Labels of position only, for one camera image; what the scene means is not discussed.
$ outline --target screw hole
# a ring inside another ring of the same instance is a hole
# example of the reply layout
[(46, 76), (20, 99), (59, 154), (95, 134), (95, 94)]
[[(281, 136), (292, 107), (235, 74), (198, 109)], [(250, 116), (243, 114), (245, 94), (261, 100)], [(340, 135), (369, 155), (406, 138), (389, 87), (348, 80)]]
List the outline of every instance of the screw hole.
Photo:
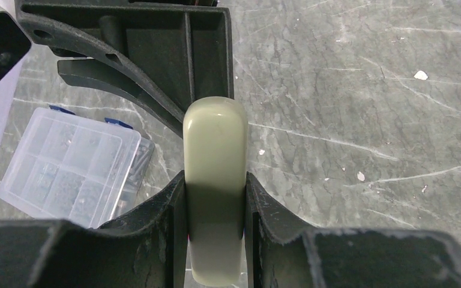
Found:
[(119, 60), (119, 57), (116, 54), (113, 54), (113, 53), (105, 54), (105, 57), (107, 57), (108, 60), (114, 63), (121, 64), (121, 61)]
[(34, 30), (33, 31), (34, 35), (40, 37), (41, 39), (52, 39), (52, 35), (48, 32), (45, 32), (43, 30)]

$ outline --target blue clip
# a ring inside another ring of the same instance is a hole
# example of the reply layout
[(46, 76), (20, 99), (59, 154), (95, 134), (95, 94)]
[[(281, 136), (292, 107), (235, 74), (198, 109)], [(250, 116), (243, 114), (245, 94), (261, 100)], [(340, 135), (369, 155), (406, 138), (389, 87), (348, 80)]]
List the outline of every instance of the blue clip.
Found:
[(59, 106), (49, 105), (49, 107), (50, 107), (52, 110), (55, 110), (55, 111), (59, 111), (59, 112), (66, 113), (66, 114), (75, 115), (75, 113), (73, 113), (72, 111), (66, 110), (66, 109), (64, 109), (64, 108), (62, 108), (62, 107), (59, 107)]
[(126, 124), (125, 122), (122, 122), (122, 121), (119, 121), (117, 119), (112, 119), (112, 118), (107, 118), (105, 117), (105, 122), (107, 123), (110, 123), (110, 124), (116, 124), (116, 125), (119, 125), (121, 127), (124, 127), (124, 128), (128, 128), (128, 129), (132, 129), (133, 130), (133, 127)]

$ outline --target plastic storage box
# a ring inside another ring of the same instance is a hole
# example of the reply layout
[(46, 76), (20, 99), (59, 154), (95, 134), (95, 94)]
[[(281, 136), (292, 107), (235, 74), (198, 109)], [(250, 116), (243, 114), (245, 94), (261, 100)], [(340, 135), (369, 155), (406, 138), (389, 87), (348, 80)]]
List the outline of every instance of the plastic storage box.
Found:
[(132, 129), (37, 108), (0, 198), (34, 218), (96, 228), (133, 207), (153, 149)]

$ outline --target black plastic bracket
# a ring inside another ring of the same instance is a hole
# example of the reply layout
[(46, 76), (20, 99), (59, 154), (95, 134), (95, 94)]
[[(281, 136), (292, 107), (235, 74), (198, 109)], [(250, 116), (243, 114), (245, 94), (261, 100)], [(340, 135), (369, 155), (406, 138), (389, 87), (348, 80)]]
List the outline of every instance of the black plastic bracket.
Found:
[(67, 84), (122, 96), (180, 137), (192, 102), (234, 98), (226, 8), (126, 0), (18, 0), (16, 6), (33, 42), (80, 58), (58, 62)]
[[(99, 229), (0, 221), (0, 287), (183, 287), (186, 209), (180, 172)], [(244, 227), (249, 287), (461, 287), (461, 246), (452, 237), (313, 227), (251, 173)]]

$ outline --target rounded cylindrical object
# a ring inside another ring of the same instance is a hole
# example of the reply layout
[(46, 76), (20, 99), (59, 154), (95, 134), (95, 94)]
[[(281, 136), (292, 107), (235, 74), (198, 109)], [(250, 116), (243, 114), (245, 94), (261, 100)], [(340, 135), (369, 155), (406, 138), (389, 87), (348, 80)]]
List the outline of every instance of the rounded cylindrical object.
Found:
[(191, 269), (206, 286), (240, 276), (247, 138), (243, 106), (229, 98), (197, 100), (183, 121)]

